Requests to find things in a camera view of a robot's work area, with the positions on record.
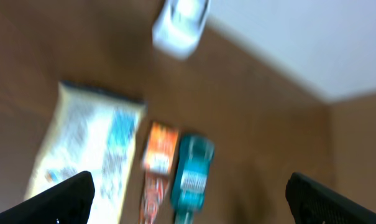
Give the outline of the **teal mouthwash bottle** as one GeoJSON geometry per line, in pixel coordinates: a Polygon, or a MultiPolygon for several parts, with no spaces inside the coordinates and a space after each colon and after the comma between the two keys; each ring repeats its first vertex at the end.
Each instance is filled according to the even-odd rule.
{"type": "Polygon", "coordinates": [[[182,136],[171,203],[175,224],[192,224],[193,215],[202,210],[214,144],[202,135],[182,136]]]}

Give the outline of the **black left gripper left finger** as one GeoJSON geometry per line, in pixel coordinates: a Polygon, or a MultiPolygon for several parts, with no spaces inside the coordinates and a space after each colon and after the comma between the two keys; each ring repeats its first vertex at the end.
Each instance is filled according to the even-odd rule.
{"type": "Polygon", "coordinates": [[[0,213],[0,224],[86,224],[94,194],[92,175],[83,171],[0,213]]]}

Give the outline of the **cream snack bag blue edges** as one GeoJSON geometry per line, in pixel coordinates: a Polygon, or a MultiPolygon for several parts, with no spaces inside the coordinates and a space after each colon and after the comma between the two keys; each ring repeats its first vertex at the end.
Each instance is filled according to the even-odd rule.
{"type": "Polygon", "coordinates": [[[69,81],[58,101],[32,169],[25,199],[81,171],[93,177],[88,223],[119,223],[145,103],[69,81]]]}

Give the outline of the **red orange candy bar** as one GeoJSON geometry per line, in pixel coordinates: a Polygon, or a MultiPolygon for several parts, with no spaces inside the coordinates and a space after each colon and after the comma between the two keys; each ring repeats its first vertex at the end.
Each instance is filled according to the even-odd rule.
{"type": "Polygon", "coordinates": [[[153,224],[168,192],[169,179],[151,172],[145,173],[140,204],[139,224],[153,224]]]}

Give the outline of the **small orange tissue pack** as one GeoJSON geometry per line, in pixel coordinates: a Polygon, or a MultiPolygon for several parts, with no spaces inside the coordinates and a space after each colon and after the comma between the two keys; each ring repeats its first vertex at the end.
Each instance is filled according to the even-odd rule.
{"type": "Polygon", "coordinates": [[[142,158],[144,170],[168,175],[171,172],[179,130],[153,122],[142,158]]]}

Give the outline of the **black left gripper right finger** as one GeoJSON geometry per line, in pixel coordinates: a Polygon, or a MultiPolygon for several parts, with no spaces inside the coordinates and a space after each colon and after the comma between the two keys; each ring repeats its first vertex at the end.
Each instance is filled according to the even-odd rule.
{"type": "Polygon", "coordinates": [[[376,223],[376,213],[299,172],[288,180],[285,197],[299,224],[376,223]]]}

